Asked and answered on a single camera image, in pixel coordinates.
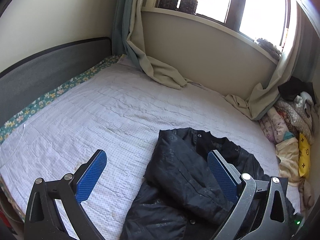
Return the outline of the dark navy padded coat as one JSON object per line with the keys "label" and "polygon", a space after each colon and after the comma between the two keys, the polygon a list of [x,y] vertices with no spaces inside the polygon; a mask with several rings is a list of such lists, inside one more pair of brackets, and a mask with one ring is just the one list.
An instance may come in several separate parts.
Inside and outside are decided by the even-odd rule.
{"label": "dark navy padded coat", "polygon": [[[257,188],[251,204],[228,201],[209,169],[217,150]],[[268,176],[254,155],[227,138],[192,128],[160,131],[121,239],[291,239],[301,218],[287,179]]]}

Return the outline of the pink floral folded quilt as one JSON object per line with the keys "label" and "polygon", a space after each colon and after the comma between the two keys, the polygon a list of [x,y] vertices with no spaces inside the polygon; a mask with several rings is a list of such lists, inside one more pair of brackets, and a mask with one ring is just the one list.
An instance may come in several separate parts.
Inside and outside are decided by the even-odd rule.
{"label": "pink floral folded quilt", "polygon": [[275,145],[295,137],[274,107],[271,107],[258,122],[265,137]]}

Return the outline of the brown knitted cloth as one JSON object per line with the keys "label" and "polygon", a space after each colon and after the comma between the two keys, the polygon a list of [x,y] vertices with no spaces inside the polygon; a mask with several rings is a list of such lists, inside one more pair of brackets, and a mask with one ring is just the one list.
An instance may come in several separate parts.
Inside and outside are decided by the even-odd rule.
{"label": "brown knitted cloth", "polygon": [[309,210],[315,204],[314,190],[310,183],[303,179],[298,187],[301,211]]}

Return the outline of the yellow patterned pillow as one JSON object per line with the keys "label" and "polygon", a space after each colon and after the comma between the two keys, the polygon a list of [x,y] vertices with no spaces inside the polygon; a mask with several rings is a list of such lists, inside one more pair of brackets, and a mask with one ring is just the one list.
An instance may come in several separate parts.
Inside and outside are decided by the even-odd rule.
{"label": "yellow patterned pillow", "polygon": [[308,178],[310,174],[311,161],[310,161],[310,145],[306,137],[300,133],[299,134],[299,175],[302,178]]}

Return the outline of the white quilted bed cover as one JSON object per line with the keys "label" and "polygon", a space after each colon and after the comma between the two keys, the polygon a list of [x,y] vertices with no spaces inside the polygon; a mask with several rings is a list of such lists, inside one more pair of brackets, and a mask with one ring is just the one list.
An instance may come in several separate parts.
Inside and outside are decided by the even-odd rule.
{"label": "white quilted bed cover", "polygon": [[[266,175],[281,178],[275,148],[258,123],[222,95],[196,85],[174,90],[117,62],[41,109],[1,144],[1,178],[24,214],[25,239],[121,239],[160,131],[180,128],[227,138],[254,155]],[[106,153],[107,164],[88,200],[61,200],[63,176],[96,150]],[[299,193],[288,179],[286,197],[301,218],[299,230]]]}

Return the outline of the green floral bed sheet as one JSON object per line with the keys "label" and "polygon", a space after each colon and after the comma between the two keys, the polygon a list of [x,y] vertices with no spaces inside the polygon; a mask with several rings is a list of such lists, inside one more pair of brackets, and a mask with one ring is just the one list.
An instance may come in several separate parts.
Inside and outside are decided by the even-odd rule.
{"label": "green floral bed sheet", "polygon": [[117,63],[120,57],[120,55],[112,55],[104,58],[95,66],[69,79],[55,89],[46,92],[45,94],[41,95],[33,102],[31,102],[28,106],[24,107],[24,109],[21,109],[1,126],[1,144],[3,144],[3,142],[14,130],[24,124],[29,118],[31,118],[41,109],[51,104],[54,100],[65,94],[70,89],[88,81],[93,76],[98,74],[101,70]]}

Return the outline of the grey dotted folded quilt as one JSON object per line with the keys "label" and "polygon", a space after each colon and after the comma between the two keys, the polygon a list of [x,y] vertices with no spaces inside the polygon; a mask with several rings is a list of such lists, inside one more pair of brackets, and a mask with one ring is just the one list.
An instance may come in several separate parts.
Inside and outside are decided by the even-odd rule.
{"label": "grey dotted folded quilt", "polygon": [[301,92],[293,101],[279,98],[274,107],[289,116],[290,124],[306,137],[310,145],[315,142],[319,133],[319,114],[318,105],[314,104],[311,95]]}

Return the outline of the black garment on pile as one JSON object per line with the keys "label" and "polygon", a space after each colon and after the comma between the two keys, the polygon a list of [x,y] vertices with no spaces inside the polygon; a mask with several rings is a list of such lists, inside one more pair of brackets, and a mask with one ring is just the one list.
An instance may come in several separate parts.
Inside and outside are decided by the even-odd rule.
{"label": "black garment on pile", "polygon": [[313,84],[311,82],[303,82],[294,76],[289,81],[278,86],[278,91],[280,96],[286,101],[293,101],[301,92],[307,92],[312,100],[316,101]]}

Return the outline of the grey padded headboard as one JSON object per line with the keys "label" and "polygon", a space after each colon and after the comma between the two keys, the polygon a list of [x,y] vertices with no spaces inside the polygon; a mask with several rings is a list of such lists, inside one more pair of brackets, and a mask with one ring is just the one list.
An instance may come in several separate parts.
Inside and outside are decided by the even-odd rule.
{"label": "grey padded headboard", "polygon": [[1,72],[1,125],[34,100],[112,55],[109,37],[66,43]]}

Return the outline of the dark object on windowsill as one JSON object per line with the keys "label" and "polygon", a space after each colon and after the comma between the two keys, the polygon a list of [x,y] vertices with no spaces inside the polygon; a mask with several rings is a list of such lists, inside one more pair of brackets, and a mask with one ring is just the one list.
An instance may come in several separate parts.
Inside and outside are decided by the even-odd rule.
{"label": "dark object on windowsill", "polygon": [[276,46],[274,46],[271,42],[269,42],[266,39],[263,38],[258,38],[256,40],[256,43],[263,48],[263,50],[265,50],[266,52],[268,52],[271,57],[277,61],[279,61],[280,56],[281,56],[281,52],[278,50],[278,48]]}

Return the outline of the beige right curtain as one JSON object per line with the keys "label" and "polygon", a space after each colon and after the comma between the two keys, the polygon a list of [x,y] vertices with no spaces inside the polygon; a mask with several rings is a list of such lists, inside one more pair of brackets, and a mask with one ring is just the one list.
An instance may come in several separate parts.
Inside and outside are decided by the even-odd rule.
{"label": "beige right curtain", "polygon": [[313,80],[319,59],[319,12],[310,0],[297,0],[280,61],[268,85],[256,84],[244,100],[228,94],[225,100],[251,120],[259,120],[280,97],[278,87],[296,77]]}

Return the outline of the dark jar, pink lid, right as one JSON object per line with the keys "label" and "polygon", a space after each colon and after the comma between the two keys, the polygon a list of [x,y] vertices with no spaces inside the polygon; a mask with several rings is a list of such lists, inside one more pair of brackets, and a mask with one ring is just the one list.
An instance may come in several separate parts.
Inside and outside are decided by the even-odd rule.
{"label": "dark jar, pink lid, right", "polygon": [[178,10],[183,13],[195,15],[197,5],[197,0],[181,0]]}

